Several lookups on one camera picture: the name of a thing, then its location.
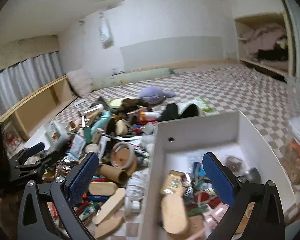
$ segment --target metal screw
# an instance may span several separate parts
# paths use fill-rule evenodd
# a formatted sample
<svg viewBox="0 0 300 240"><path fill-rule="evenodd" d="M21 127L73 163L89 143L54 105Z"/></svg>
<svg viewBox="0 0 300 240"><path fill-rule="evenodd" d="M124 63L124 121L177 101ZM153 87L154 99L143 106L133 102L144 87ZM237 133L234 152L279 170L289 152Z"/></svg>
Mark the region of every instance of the metal screw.
<svg viewBox="0 0 300 240"><path fill-rule="evenodd" d="M65 180L65 178L62 177L62 176L56 178L56 182L57 182L57 183L61 183L61 182L63 182L64 180Z"/></svg>
<svg viewBox="0 0 300 240"><path fill-rule="evenodd" d="M274 183L272 180L269 180L269 181L268 181L268 185L269 185L270 187L274 187L274 186L275 186L275 183Z"/></svg>
<svg viewBox="0 0 300 240"><path fill-rule="evenodd" d="M241 183L246 183L247 182L247 179L244 177L244 176L240 176L238 178L238 181L240 181Z"/></svg>
<svg viewBox="0 0 300 240"><path fill-rule="evenodd" d="M34 184L34 181L33 181L33 180L29 180L29 181L27 182L27 186L28 186L28 187L31 187L33 184Z"/></svg>

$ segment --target white plastic box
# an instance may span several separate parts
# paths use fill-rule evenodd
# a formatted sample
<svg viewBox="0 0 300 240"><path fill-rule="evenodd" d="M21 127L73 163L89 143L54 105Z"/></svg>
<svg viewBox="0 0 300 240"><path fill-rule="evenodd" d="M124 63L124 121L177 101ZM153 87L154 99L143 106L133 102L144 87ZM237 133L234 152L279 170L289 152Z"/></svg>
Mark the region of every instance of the white plastic box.
<svg viewBox="0 0 300 240"><path fill-rule="evenodd" d="M158 225L160 188L165 177L169 170L188 172L187 154L210 151L223 165L225 156L233 155L241 158L248 167L256 167L263 184L273 180L284 213L296 202L289 178L274 152L240 111L161 122L155 131L150 178L142 204L140 240L168 239L167 233Z"/></svg>

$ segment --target fluffy pillow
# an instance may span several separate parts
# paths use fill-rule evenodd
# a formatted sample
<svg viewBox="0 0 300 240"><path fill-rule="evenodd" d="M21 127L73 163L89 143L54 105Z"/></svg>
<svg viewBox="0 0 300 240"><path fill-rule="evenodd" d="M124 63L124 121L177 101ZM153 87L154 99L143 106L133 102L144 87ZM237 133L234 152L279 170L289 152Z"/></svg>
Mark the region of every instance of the fluffy pillow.
<svg viewBox="0 0 300 240"><path fill-rule="evenodd" d="M151 105L156 105L160 103L165 98L172 98L175 96L174 92L162 91L158 87L147 87L140 91L139 98L146 101Z"/></svg>
<svg viewBox="0 0 300 240"><path fill-rule="evenodd" d="M92 78L87 70L81 68L67 73L67 78L74 91L80 97L87 97L92 91Z"/></svg>

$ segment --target checkered mattress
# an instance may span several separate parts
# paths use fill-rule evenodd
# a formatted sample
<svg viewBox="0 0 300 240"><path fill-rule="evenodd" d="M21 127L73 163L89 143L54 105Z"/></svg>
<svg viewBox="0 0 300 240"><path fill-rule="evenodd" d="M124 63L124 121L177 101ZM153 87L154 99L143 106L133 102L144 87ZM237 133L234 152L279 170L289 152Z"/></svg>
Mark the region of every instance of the checkered mattress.
<svg viewBox="0 0 300 240"><path fill-rule="evenodd" d="M163 111L168 103L186 102L195 97L204 98L216 112L239 109L259 130L276 156L282 157L281 152L288 134L287 120L291 116L288 85L244 65L211 69L206 72L189 71L154 80L104 88L92 92L86 102L74 106L80 100L76 99L54 120L69 122L77 118L77 111L87 109L99 96L104 99L136 97L139 91L147 86L157 86L176 93L174 98L167 98L161 105L155 106L154 111ZM300 211L300 185L292 185L292 188L297 201L285 214L286 222L291 221ZM138 220L138 217L134 218L131 225L127 221L118 232L107 239L136 239Z"/></svg>

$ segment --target gray curtain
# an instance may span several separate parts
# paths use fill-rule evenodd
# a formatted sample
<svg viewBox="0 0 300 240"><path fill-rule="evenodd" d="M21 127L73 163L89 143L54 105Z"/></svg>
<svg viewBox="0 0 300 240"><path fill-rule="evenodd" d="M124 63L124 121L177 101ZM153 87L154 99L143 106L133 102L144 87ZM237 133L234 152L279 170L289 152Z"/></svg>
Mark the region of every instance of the gray curtain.
<svg viewBox="0 0 300 240"><path fill-rule="evenodd" d="M4 69L0 72L0 116L22 98L62 75L58 51Z"/></svg>

